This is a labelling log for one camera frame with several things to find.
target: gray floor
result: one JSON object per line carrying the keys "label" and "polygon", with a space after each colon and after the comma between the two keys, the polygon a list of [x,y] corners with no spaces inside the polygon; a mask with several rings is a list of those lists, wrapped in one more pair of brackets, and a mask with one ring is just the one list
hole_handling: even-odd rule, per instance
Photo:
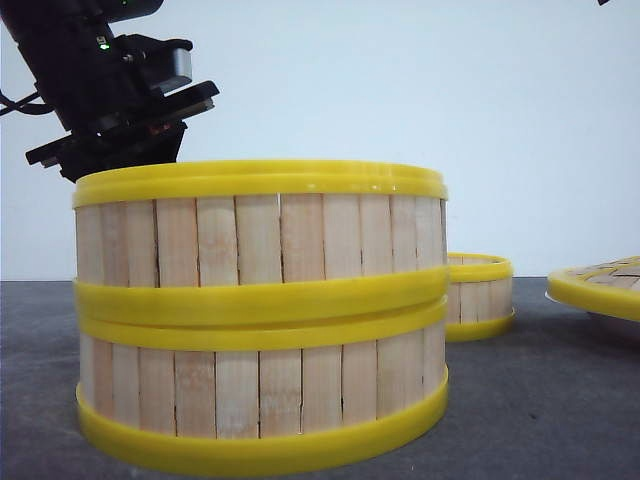
{"label": "gray floor", "polygon": [[[427,435],[300,480],[638,479],[640,347],[517,279],[513,332],[447,347],[450,403]],[[10,480],[177,479],[107,457],[78,433],[71,286],[2,284],[2,473]]]}

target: bamboo steamer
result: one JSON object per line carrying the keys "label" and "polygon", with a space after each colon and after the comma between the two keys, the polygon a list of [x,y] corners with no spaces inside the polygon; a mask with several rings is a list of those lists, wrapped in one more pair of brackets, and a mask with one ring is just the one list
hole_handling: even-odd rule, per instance
{"label": "bamboo steamer", "polygon": [[587,310],[611,333],[640,341],[640,257],[552,272],[547,295]]}
{"label": "bamboo steamer", "polygon": [[448,259],[446,340],[481,340],[507,332],[515,317],[511,262],[477,253],[449,253]]}
{"label": "bamboo steamer", "polygon": [[81,428],[197,475],[324,468],[444,413],[446,189],[347,161],[112,170],[74,195]]}

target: white background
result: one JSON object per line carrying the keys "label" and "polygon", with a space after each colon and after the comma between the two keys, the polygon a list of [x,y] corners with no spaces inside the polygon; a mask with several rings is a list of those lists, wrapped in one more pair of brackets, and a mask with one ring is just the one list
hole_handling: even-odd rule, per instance
{"label": "white background", "polygon": [[[217,108],[180,160],[314,157],[435,168],[449,247],[520,276],[640,254],[640,2],[166,0],[119,33],[193,40]],[[2,88],[33,78],[6,31]],[[2,118],[2,278],[70,279],[73,185],[24,152],[54,115]]]}

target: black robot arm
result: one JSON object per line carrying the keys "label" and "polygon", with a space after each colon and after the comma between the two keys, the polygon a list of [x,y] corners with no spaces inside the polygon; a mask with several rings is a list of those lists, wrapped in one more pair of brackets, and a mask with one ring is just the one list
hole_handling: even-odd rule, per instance
{"label": "black robot arm", "polygon": [[[0,14],[36,79],[37,94],[6,110],[55,110],[70,135],[27,152],[71,181],[102,170],[174,162],[186,124],[218,89],[191,82],[192,44],[114,37],[109,23],[154,13],[162,0],[0,0]],[[40,96],[45,105],[28,103]]]}

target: yellow band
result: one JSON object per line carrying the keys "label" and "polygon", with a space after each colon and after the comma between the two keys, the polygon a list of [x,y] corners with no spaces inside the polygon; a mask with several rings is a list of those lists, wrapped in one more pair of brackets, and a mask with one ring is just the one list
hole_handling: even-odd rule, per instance
{"label": "yellow band", "polygon": [[470,265],[449,265],[452,283],[490,282],[513,276],[513,267],[506,258],[480,253],[449,253],[449,258],[469,257],[481,258],[491,263],[474,263]]}
{"label": "yellow band", "polygon": [[446,298],[442,298],[434,304],[268,327],[150,327],[100,322],[79,316],[78,328],[87,335],[108,342],[164,350],[285,350],[401,335],[439,322],[445,313]]}
{"label": "yellow band", "polygon": [[432,170],[375,162],[226,160],[146,165],[81,178],[74,208],[156,198],[275,193],[373,193],[447,198]]}
{"label": "yellow band", "polygon": [[247,326],[362,315],[430,303],[447,267],[314,282],[220,287],[110,287],[76,281],[78,316],[154,327]]}
{"label": "yellow band", "polygon": [[447,342],[468,342],[502,335],[511,329],[514,317],[515,311],[506,317],[483,320],[477,323],[447,323],[445,326],[446,340]]}
{"label": "yellow band", "polygon": [[447,405],[447,373],[424,400],[358,425],[261,439],[174,437],[131,428],[98,415],[76,388],[84,436],[95,447],[146,468],[202,476],[282,475],[357,462],[398,448],[429,430]]}
{"label": "yellow band", "polygon": [[569,275],[566,270],[553,272],[548,277],[547,293],[558,302],[590,312],[640,321],[640,291],[586,281],[587,278],[600,273],[603,271],[581,276]]}

